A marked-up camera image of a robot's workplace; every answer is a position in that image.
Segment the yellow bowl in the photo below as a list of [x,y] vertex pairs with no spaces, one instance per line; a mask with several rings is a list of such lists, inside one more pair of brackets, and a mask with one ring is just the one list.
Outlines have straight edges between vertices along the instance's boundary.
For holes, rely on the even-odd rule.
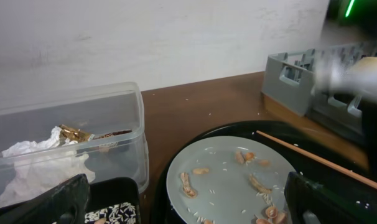
[[314,83],[318,90],[353,93],[377,104],[377,57],[364,57],[351,67],[339,58],[319,60]]

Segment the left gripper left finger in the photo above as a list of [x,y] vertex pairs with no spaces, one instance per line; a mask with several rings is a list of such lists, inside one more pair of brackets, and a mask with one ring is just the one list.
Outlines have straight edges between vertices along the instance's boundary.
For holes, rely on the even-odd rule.
[[0,215],[0,224],[84,223],[90,196],[85,174],[78,174]]

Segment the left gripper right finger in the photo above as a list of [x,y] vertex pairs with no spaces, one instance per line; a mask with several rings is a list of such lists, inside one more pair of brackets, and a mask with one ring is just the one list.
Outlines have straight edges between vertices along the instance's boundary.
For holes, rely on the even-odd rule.
[[287,176],[285,198],[292,223],[308,223],[306,212],[319,223],[377,223],[377,210],[349,202],[296,172]]

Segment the brown snack wrapper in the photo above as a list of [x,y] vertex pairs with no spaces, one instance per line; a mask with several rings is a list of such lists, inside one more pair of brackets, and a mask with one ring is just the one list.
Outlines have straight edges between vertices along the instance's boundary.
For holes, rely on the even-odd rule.
[[64,124],[60,125],[61,131],[59,135],[60,144],[59,146],[69,145],[69,144],[75,144],[79,142],[87,142],[92,141],[95,139],[104,139],[104,138],[110,138],[113,136],[118,136],[122,134],[131,133],[131,129],[124,129],[120,131],[115,131],[107,134],[100,134],[95,135],[92,133],[88,133],[81,129],[75,129],[71,128],[69,126],[66,126]]

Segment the white tissue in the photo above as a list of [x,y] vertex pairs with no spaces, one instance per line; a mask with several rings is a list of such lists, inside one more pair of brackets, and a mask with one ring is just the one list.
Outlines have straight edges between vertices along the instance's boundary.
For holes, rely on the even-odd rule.
[[[55,149],[60,144],[60,131],[60,127],[54,127],[50,138],[41,142],[17,142],[4,150],[2,156],[20,156],[29,152]],[[68,151],[15,162],[16,176],[0,195],[0,208],[37,197],[77,174],[85,174],[89,182],[94,181],[96,174],[85,165],[88,158],[86,153],[77,156],[77,151]]]

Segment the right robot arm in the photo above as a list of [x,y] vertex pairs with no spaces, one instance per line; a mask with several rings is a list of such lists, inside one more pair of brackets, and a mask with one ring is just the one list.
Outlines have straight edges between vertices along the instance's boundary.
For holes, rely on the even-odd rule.
[[[350,1],[345,19],[356,21],[368,32],[377,34],[377,1]],[[377,57],[362,58],[347,69],[334,65],[324,74],[328,90],[362,96],[361,126],[368,147],[370,172],[377,180]]]

